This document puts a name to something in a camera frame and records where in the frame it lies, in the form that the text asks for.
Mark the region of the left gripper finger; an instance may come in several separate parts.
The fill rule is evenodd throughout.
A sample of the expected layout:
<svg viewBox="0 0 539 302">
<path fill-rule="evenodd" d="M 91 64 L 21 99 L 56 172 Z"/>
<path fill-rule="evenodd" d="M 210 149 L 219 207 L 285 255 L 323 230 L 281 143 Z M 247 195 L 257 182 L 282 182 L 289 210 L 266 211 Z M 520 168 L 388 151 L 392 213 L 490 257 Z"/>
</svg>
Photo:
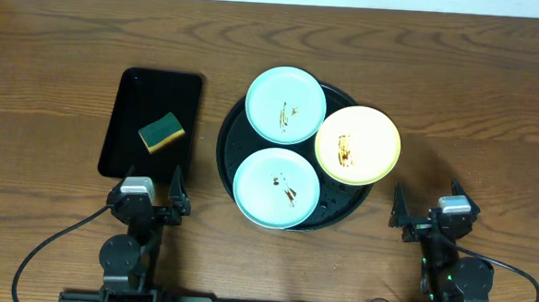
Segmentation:
<svg viewBox="0 0 539 302">
<path fill-rule="evenodd" d="M 135 173 L 135 165 L 131 165 L 130 168 L 127 170 L 125 175 L 121 178 L 121 180 L 118 183 L 118 190 L 121 190 L 122 185 L 124 184 L 125 180 L 132 176 L 132 174 Z"/>
<path fill-rule="evenodd" d="M 176 206 L 187 207 L 188 196 L 184 183 L 184 174 L 180 165 L 177 165 L 172 176 L 168 199 Z"/>
</svg>

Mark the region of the green and yellow sponge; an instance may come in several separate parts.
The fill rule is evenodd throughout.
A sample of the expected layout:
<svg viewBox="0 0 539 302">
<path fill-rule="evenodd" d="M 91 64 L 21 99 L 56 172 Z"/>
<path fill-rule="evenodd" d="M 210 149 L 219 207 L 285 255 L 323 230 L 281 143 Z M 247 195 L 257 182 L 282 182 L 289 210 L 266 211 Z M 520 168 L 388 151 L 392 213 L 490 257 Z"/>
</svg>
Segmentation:
<svg viewBox="0 0 539 302">
<path fill-rule="evenodd" d="M 186 132 L 173 113 L 164 115 L 157 121 L 142 127 L 138 134 L 150 154 L 166 147 L 174 140 L 183 137 Z"/>
</svg>

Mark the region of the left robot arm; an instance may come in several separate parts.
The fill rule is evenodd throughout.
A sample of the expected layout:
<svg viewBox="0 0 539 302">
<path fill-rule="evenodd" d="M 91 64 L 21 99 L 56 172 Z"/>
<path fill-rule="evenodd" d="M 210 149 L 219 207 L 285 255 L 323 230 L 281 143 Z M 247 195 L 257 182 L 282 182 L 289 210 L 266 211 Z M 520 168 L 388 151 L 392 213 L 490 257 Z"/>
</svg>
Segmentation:
<svg viewBox="0 0 539 302">
<path fill-rule="evenodd" d="M 180 225 L 190 214 L 180 166 L 172 175 L 170 204 L 156 205 L 155 192 L 149 177 L 128 175 L 107 196 L 112 216 L 127 226 L 125 234 L 109 238 L 100 250 L 103 287 L 108 292 L 146 292 L 152 288 L 163 228 Z"/>
</svg>

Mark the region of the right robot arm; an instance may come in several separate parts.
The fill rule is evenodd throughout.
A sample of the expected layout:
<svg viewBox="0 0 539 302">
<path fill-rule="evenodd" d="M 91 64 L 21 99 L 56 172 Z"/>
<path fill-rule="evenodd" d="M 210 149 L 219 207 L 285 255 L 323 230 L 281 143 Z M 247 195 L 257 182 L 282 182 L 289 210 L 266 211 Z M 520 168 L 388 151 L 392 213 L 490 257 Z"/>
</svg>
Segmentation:
<svg viewBox="0 0 539 302">
<path fill-rule="evenodd" d="M 402 186 L 396 185 L 389 226 L 402 230 L 402 241 L 421 245 L 420 290 L 433 302 L 489 302 L 493 266 L 471 255 L 463 258 L 454 247 L 472 232 L 480 208 L 456 179 L 451 192 L 427 215 L 415 217 L 408 211 Z"/>
</svg>

